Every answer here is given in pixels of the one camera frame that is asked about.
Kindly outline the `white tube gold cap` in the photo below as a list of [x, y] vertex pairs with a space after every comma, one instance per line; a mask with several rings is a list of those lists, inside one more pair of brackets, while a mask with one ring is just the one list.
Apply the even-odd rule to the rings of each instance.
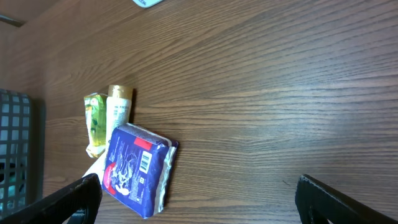
[[102, 155], [92, 157], [96, 159], [85, 175], [95, 173], [100, 179], [104, 175], [104, 163], [109, 149], [113, 130], [129, 121], [132, 108], [133, 89], [128, 86], [110, 85], [106, 99], [106, 146]]

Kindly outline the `white barcode scanner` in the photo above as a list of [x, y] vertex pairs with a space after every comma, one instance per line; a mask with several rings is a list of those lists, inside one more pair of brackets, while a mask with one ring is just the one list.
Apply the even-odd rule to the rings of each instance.
[[156, 4], [162, 2], [163, 0], [132, 0], [136, 3], [139, 7], [142, 8], [149, 8], [155, 6]]

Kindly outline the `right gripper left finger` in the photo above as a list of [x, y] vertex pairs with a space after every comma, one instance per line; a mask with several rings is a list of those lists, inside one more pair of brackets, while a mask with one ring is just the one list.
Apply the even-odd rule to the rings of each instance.
[[102, 199], [102, 188], [95, 173], [1, 220], [4, 224], [68, 223], [94, 224]]

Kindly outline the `purple snack package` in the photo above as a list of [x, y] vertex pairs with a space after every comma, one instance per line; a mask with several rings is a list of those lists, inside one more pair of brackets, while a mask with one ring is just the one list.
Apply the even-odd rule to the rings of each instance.
[[142, 218], [164, 209], [178, 142], [131, 123], [114, 129], [102, 188]]

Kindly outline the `green drink carton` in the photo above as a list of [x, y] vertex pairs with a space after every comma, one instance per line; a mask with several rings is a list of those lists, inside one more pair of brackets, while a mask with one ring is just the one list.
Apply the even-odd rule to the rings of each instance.
[[103, 93], [92, 93], [84, 97], [85, 119], [89, 139], [86, 152], [90, 157], [99, 157], [105, 150], [107, 97]]

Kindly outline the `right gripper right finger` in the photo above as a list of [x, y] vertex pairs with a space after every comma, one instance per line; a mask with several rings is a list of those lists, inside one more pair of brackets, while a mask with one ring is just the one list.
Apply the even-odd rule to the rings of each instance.
[[397, 220], [371, 209], [307, 174], [299, 177], [295, 204], [302, 223], [397, 224]]

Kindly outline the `grey plastic mesh basket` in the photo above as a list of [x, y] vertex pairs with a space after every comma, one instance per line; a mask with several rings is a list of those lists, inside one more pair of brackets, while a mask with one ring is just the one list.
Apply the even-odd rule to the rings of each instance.
[[23, 93], [1, 90], [1, 218], [27, 205], [32, 102]]

